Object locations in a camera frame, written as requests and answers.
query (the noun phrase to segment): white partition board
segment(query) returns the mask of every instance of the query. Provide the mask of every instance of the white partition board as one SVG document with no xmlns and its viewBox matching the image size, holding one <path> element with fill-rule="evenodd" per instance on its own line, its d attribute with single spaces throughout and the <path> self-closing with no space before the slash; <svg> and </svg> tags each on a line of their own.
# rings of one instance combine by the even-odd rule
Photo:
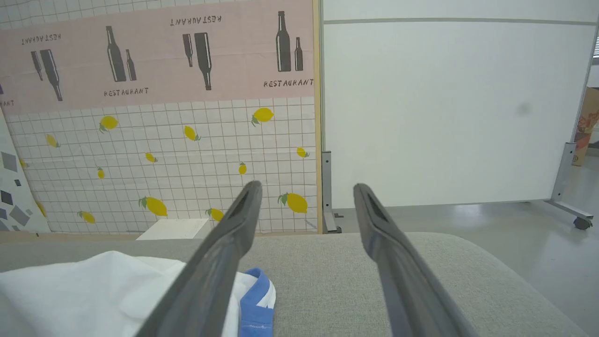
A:
<svg viewBox="0 0 599 337">
<path fill-rule="evenodd" d="M 594 34 L 506 22 L 325 25 L 333 206 L 353 207 L 357 182 L 385 206 L 550 198 Z"/>
</svg>

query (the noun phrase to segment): metal leg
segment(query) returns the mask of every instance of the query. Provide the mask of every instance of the metal leg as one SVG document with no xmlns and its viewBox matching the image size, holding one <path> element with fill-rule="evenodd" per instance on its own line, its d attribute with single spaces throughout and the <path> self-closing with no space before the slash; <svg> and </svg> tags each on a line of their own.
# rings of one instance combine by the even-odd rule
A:
<svg viewBox="0 0 599 337">
<path fill-rule="evenodd" d="M 576 143 L 565 144 L 564 152 L 562 153 L 562 160 L 559 164 L 558 176 L 555 180 L 555 185 L 553 186 L 551 199 L 545 200 L 545 202 L 576 216 L 576 219 L 574 220 L 574 226 L 578 229 L 585 230 L 593 226 L 593 214 L 587 213 L 561 201 L 575 150 Z"/>
<path fill-rule="evenodd" d="M 325 233 L 341 233 L 341 228 L 335 225 L 335 215 L 332 209 L 331 151 L 322 152 L 322 215 L 325 222 Z"/>
</svg>

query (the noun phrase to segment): gray couch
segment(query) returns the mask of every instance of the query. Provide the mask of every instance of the gray couch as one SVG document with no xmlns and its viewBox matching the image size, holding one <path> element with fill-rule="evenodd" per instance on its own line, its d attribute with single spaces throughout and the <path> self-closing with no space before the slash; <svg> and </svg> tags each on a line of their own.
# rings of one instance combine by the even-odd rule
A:
<svg viewBox="0 0 599 337">
<path fill-rule="evenodd" d="M 407 236 L 481 336 L 586 336 L 514 271 L 475 244 L 447 234 Z M 80 261 L 111 250 L 187 261 L 199 244 L 198 240 L 5 244 L 0 245 L 0 272 Z M 262 268 L 277 289 L 276 336 L 391 333 L 379 274 L 358 234 L 257 237 L 239 270 L 252 267 Z"/>
</svg>

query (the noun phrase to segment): bottle print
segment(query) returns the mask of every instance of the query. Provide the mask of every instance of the bottle print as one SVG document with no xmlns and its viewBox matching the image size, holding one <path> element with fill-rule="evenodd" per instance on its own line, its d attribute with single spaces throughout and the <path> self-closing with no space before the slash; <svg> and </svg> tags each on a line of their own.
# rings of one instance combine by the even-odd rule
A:
<svg viewBox="0 0 599 337">
<path fill-rule="evenodd" d="M 46 70 L 46 76 L 48 78 L 48 82 L 54 88 L 54 93 L 56 94 L 56 98 L 59 102 L 62 101 L 62 93 L 60 92 L 60 77 L 58 77 L 58 70 L 56 69 L 56 62 L 54 61 L 54 56 L 52 55 L 52 51 L 50 49 L 40 50 L 41 62 L 44 64 L 44 69 Z"/>
<path fill-rule="evenodd" d="M 191 34 L 183 34 L 183 47 L 185 48 L 185 56 L 187 56 L 187 62 L 189 67 L 193 67 L 193 46 L 191 45 Z"/>
<path fill-rule="evenodd" d="M 131 54 L 129 54 L 129 49 L 125 49 L 125 53 L 127 53 L 127 71 L 129 72 L 129 80 L 135 81 L 137 80 L 137 75 L 135 73 L 135 64 L 131 59 Z"/>
<path fill-rule="evenodd" d="M 279 12 L 279 31 L 277 31 L 277 69 L 291 71 L 291 43 L 285 26 L 285 12 Z"/>
<path fill-rule="evenodd" d="M 301 51 L 300 38 L 295 38 L 295 71 L 304 71 L 304 52 Z"/>
<path fill-rule="evenodd" d="M 212 90 L 212 80 L 210 71 L 212 70 L 212 59 L 210 57 L 210 44 L 208 43 L 208 33 L 195 33 L 195 49 L 198 55 L 198 67 L 204 75 L 204 84 L 206 90 Z"/>
<path fill-rule="evenodd" d="M 114 41 L 112 26 L 106 26 L 106 35 L 108 37 L 108 62 L 110 63 L 113 79 L 115 82 L 127 81 L 127 76 L 125 75 L 125 65 L 120 54 L 120 49 Z"/>
<path fill-rule="evenodd" d="M 43 81 L 44 78 L 41 75 L 40 59 L 38 59 L 36 51 L 31 52 L 31 58 L 34 60 L 35 71 L 37 71 L 38 76 L 40 77 L 40 81 Z"/>
</svg>

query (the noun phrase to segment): caster wheel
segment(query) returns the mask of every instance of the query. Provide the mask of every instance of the caster wheel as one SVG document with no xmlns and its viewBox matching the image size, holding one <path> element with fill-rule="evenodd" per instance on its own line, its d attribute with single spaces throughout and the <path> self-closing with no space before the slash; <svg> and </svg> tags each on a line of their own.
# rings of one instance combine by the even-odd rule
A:
<svg viewBox="0 0 599 337">
<path fill-rule="evenodd" d="M 591 220 L 576 218 L 576 220 L 574 220 L 574 226 L 578 229 L 586 230 L 587 228 L 592 227 L 593 223 L 591 222 Z"/>
</svg>

